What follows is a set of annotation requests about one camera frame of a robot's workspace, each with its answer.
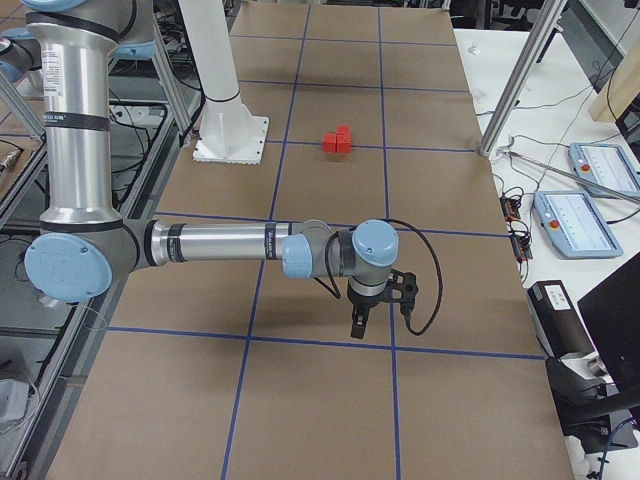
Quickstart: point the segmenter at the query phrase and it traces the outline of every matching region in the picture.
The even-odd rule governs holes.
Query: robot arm
[[[40,44],[26,28],[12,28],[0,34],[0,75],[16,83],[40,66]]]
[[[51,181],[50,208],[40,217],[43,235],[25,256],[37,288],[80,302],[134,270],[167,262],[282,260],[289,277],[328,276],[332,283],[333,277],[349,277],[354,337],[363,337],[369,310],[380,302],[401,303],[403,314],[410,315],[415,277],[392,270],[398,235],[380,220],[335,233],[315,221],[166,225],[123,220],[111,205],[107,61],[119,44],[132,53],[153,43],[152,2],[22,1],[31,9],[29,32],[42,48]],[[211,7],[221,21],[213,28],[226,35],[222,4],[214,0]],[[234,86],[235,73],[231,80]],[[208,95],[207,101],[231,109],[240,99],[237,94],[224,101]]]

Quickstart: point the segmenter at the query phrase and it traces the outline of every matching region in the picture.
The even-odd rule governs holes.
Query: black band
[[[47,232],[60,232],[60,233],[83,233],[83,232],[108,232],[109,230],[116,230],[122,228],[124,223],[122,220],[116,220],[115,222],[106,223],[51,223],[40,222],[40,228]]]
[[[136,0],[133,0],[131,2],[131,17],[129,18],[129,23],[127,23],[127,26],[124,27],[124,30],[121,31],[120,34],[118,35],[120,39],[126,37],[129,34],[131,29],[135,25],[137,18],[138,18],[138,2]]]
[[[138,266],[138,262],[140,261],[140,244],[138,243],[138,238],[136,237],[135,233],[133,233],[133,230],[131,230],[126,223],[122,224],[122,228],[129,234],[131,240],[133,240],[133,244],[136,247],[136,263],[133,264],[133,268],[135,269]]]
[[[240,95],[240,90],[238,90],[238,93],[236,93],[233,97],[227,98],[226,100],[216,100],[215,98],[207,97],[206,95],[204,95],[204,96],[205,96],[205,98],[207,100],[211,100],[212,102],[226,103],[226,102],[230,102],[231,100],[234,100],[234,99],[238,98],[239,95]]]
[[[60,13],[53,12],[29,12],[25,15],[27,24],[30,23],[53,23],[62,27],[79,28],[88,32],[97,33],[103,37],[107,37],[114,42],[118,41],[118,32],[111,28],[100,25],[99,23],[83,20],[82,18],[70,17]]]
[[[44,126],[73,128],[76,130],[95,130],[97,132],[108,132],[111,130],[111,122],[108,118],[70,112],[45,112]]]
[[[152,267],[157,267],[158,264],[153,259],[153,251],[151,250],[151,239],[153,238],[153,227],[156,225],[157,220],[151,220],[147,223],[147,227],[144,229],[144,257],[147,259],[147,263]]]
[[[338,230],[340,245],[340,276],[351,276],[356,271],[356,249],[353,247],[352,233],[349,230]]]
[[[264,256],[267,260],[277,260],[276,225],[276,222],[267,222],[264,225]]]
[[[174,223],[169,228],[167,236],[167,255],[172,262],[184,263],[186,260],[182,256],[182,247],[180,245],[180,235],[182,235],[182,227],[185,223]]]

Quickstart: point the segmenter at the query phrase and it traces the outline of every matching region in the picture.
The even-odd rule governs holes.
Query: white label
[[[61,97],[62,89],[62,51],[42,51],[42,74],[44,77],[44,96]]]
[[[560,285],[545,285],[544,289],[547,291],[547,296],[554,310],[571,310],[569,300],[567,300]]]

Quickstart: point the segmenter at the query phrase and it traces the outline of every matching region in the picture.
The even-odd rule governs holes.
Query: grid line
[[[306,142],[303,140],[267,140],[267,143],[276,143],[282,145],[309,145],[313,147],[322,146],[320,142]],[[449,152],[449,153],[476,153],[476,151],[472,148],[439,148],[439,147],[393,147],[387,145],[363,145],[363,144],[353,144],[352,148],[373,148],[377,150],[414,150],[418,152]]]
[[[240,408],[240,397],[242,396],[242,387],[244,386],[244,377],[247,371],[247,362],[249,360],[249,349],[251,348],[251,335],[253,333],[253,325],[256,319],[256,310],[258,307],[258,296],[260,295],[260,287],[262,286],[262,278],[264,273],[264,260],[260,262],[258,270],[258,280],[256,281],[256,291],[253,296],[253,305],[251,306],[251,318],[249,327],[247,328],[247,336],[244,342],[244,351],[242,352],[242,364],[240,366],[240,374],[238,375],[238,385],[236,386],[236,397],[233,402],[233,410],[231,412],[231,422],[229,424],[229,435],[227,436],[227,445],[224,452],[224,462],[220,473],[220,480],[227,478],[229,469],[229,460],[231,459],[231,449],[233,447],[233,435],[236,430],[236,421],[238,419],[238,409]]]
[[[13,16],[13,14],[16,13],[20,9],[21,6],[22,6],[22,3],[20,3],[16,8],[11,10],[11,13],[9,13],[9,15],[7,15],[6,17],[0,19],[0,25],[2,25],[5,22],[5,20],[8,20],[9,18],[14,19],[14,20],[24,20],[24,18],[14,17]]]
[[[366,90],[378,90],[380,87],[374,85],[350,85],[337,83],[312,83],[312,82],[285,82],[282,80],[238,80],[238,83],[256,83],[264,85],[298,85],[302,87],[325,87],[325,88],[361,88]],[[385,90],[400,90],[407,92],[434,92],[434,93],[471,93],[469,90],[459,90],[453,88],[428,88],[428,87],[382,87]]]
[[[300,64],[302,63],[302,53],[304,52],[304,37],[307,35],[307,28],[309,27],[309,18],[311,17],[311,5],[307,6],[307,19],[304,25],[304,32],[302,35],[302,42],[300,42],[300,54],[298,56],[298,65],[296,68],[296,76],[295,81],[298,81],[300,75]],[[271,209],[269,211],[269,220],[273,219],[273,214],[275,212],[276,202],[278,199],[278,190],[280,187],[280,177],[282,175],[282,168],[284,164],[285,152],[287,149],[286,140],[289,136],[289,127],[291,126],[291,116],[293,112],[293,105],[296,97],[296,85],[293,86],[291,92],[291,102],[289,104],[289,114],[287,117],[287,125],[284,133],[285,143],[282,145],[282,151],[280,152],[280,163],[278,165],[278,173],[276,175],[275,186],[273,189],[273,198],[271,200]],[[249,360],[249,351],[251,348],[251,336],[253,333],[253,325],[256,319],[256,311],[258,308],[258,299],[260,297],[260,287],[262,285],[262,279],[264,275],[264,263],[265,261],[260,262],[260,269],[258,271],[258,280],[256,282],[256,291],[253,297],[253,305],[251,307],[251,319],[249,320],[249,327],[247,330],[247,339],[245,341],[244,352],[242,355],[242,366],[240,367],[240,375],[238,377],[238,385],[236,388],[236,398],[233,405],[233,413],[231,415],[231,424],[229,425],[229,436],[227,437],[227,446],[224,454],[224,463],[222,466],[222,472],[220,474],[220,480],[226,480],[227,472],[229,469],[229,460],[231,458],[231,449],[233,448],[233,436],[235,433],[236,420],[238,417],[238,409],[240,407],[240,399],[242,396],[242,387],[244,386],[244,377],[246,373],[247,362]]]
[[[384,204],[387,218],[391,217],[389,199],[389,166],[387,162],[387,121],[384,113],[384,66],[382,53],[382,19],[380,7],[377,11],[378,20],[378,55],[380,67],[380,108],[382,113],[382,159],[384,167]],[[396,480],[402,480],[402,455],[400,449],[400,403],[398,400],[398,359],[396,357],[395,312],[393,304],[389,304],[389,333],[391,340],[391,393],[393,398],[393,445],[396,462]]]
[[[157,211],[156,215],[164,215],[167,217],[187,217],[187,218],[202,218],[209,220],[229,220],[229,221],[239,221],[239,222],[281,222],[281,223],[296,223],[302,222],[304,220],[287,220],[287,219],[266,219],[266,218],[250,218],[250,217],[233,217],[226,215],[206,215],[202,213],[185,213],[185,212],[164,212]],[[327,223],[330,227],[336,228],[352,228],[356,227],[356,224],[349,223]],[[410,232],[411,230],[404,227],[398,227],[396,230],[400,232]],[[441,235],[459,235],[466,237],[490,237],[490,238],[509,238],[509,234],[507,233],[490,233],[490,232],[463,232],[457,230],[437,230],[431,228],[419,228],[418,229],[422,233],[436,233]]]
[[[506,352],[481,352],[475,350],[455,350],[444,348],[427,348],[427,347],[409,347],[396,345],[382,345],[377,343],[353,343],[353,342],[336,342],[325,340],[309,340],[305,338],[284,338],[284,337],[267,337],[267,336],[254,336],[254,335],[238,335],[229,333],[216,333],[216,332],[198,332],[190,330],[166,330],[156,328],[141,328],[141,327],[108,327],[108,331],[122,332],[122,333],[141,333],[147,335],[170,335],[180,337],[205,337],[215,338],[220,340],[233,340],[233,341],[247,341],[252,342],[265,342],[265,343],[279,343],[279,344],[291,344],[291,345],[308,345],[316,347],[333,347],[333,348],[346,348],[346,349],[360,349],[360,350],[395,350],[396,352],[408,352],[426,355],[452,355],[456,357],[485,357],[496,359],[511,359],[511,360],[531,360],[542,361],[545,359],[543,355],[533,355],[528,353],[506,353]]]
[[[399,42],[389,40],[345,40],[337,38],[313,38],[313,37],[286,37],[286,36],[271,36],[271,35],[246,35],[246,34],[231,34],[231,38],[257,38],[257,39],[271,39],[271,40],[312,40],[314,42],[338,42],[338,43],[370,43],[377,45],[378,43],[389,43],[394,45],[425,45],[428,47],[457,47],[455,43],[432,43],[432,42]]]

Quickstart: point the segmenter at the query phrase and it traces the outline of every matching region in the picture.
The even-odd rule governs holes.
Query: electronic device
[[[635,390],[640,421],[640,254],[578,300],[587,331],[620,392]]]
[[[527,297],[538,340],[547,355],[564,360],[594,352],[562,281],[536,282],[527,290]]]
[[[576,259],[622,255],[622,247],[586,192],[536,192],[533,208],[562,256]]]
[[[547,374],[565,435],[580,438],[587,453],[602,451],[611,431],[631,414],[640,421],[640,254],[578,300],[587,332],[613,384],[586,380],[555,359]],[[638,445],[631,424],[610,449]]]
[[[620,145],[572,143],[569,158],[580,178],[631,197],[640,197],[640,175]],[[594,197],[614,198],[590,185],[585,188]]]

